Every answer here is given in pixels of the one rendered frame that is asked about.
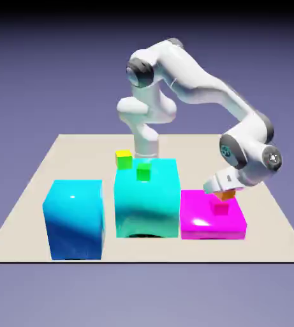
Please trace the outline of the small magenta cube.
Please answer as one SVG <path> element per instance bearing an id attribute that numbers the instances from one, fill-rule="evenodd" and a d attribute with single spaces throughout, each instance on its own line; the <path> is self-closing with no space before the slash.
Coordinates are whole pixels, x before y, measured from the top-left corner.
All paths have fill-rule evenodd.
<path id="1" fill-rule="evenodd" d="M 228 203 L 217 203 L 214 205 L 214 214 L 215 215 L 227 215 L 229 212 L 229 204 Z"/>

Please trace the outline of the small orange cube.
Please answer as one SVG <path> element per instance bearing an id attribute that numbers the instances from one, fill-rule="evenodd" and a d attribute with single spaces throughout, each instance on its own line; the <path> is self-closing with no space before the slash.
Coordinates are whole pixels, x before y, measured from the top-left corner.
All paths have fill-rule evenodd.
<path id="1" fill-rule="evenodd" d="M 233 199 L 235 197 L 235 194 L 236 194 L 235 190 L 214 192 L 214 195 L 221 201 L 227 201 Z"/>

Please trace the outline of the large magenta box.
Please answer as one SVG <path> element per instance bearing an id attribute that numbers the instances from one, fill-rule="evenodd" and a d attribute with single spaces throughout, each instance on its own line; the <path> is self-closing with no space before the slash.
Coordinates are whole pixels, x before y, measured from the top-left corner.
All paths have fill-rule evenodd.
<path id="1" fill-rule="evenodd" d="M 228 203 L 227 215 L 215 215 L 214 205 Z M 236 198 L 221 201 L 203 190 L 182 190 L 180 234 L 184 240 L 242 240 L 247 223 Z"/>

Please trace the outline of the small yellow-green cube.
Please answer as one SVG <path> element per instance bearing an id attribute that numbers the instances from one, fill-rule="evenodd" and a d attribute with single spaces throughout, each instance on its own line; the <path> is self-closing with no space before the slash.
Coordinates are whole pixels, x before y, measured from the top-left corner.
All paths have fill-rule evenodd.
<path id="1" fill-rule="evenodd" d="M 116 166 L 119 170 L 131 169 L 133 162 L 133 156 L 131 151 L 128 149 L 117 150 L 115 152 L 115 161 Z"/>

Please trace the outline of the large cyan box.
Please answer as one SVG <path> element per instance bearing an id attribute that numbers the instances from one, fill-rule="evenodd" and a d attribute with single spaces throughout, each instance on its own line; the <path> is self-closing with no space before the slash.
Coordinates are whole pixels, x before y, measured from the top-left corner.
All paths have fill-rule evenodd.
<path id="1" fill-rule="evenodd" d="M 136 179 L 139 163 L 151 163 L 151 180 Z M 179 235 L 180 179 L 173 158 L 133 159 L 131 169 L 117 170 L 114 182 L 118 238 Z"/>

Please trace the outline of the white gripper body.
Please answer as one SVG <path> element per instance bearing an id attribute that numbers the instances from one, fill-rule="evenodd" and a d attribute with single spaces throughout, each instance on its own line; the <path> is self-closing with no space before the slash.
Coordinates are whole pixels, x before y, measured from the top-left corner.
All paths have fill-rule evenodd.
<path id="1" fill-rule="evenodd" d="M 212 194 L 243 189 L 244 184 L 239 181 L 238 176 L 239 172 L 235 168 L 220 170 L 203 185 L 203 191 L 206 194 Z"/>

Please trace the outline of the large blue box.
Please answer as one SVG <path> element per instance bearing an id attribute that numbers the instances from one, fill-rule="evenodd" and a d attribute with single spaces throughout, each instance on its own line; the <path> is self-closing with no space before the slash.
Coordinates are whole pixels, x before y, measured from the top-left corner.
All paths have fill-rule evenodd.
<path id="1" fill-rule="evenodd" d="M 57 179 L 43 202 L 53 260 L 100 260 L 105 218 L 100 179 Z"/>

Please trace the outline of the small green cube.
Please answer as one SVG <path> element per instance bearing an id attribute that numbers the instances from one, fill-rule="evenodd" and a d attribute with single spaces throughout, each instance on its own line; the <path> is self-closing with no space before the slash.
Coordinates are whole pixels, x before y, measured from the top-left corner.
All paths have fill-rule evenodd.
<path id="1" fill-rule="evenodd" d="M 136 179 L 143 182 L 151 180 L 151 163 L 139 163 L 137 165 Z"/>

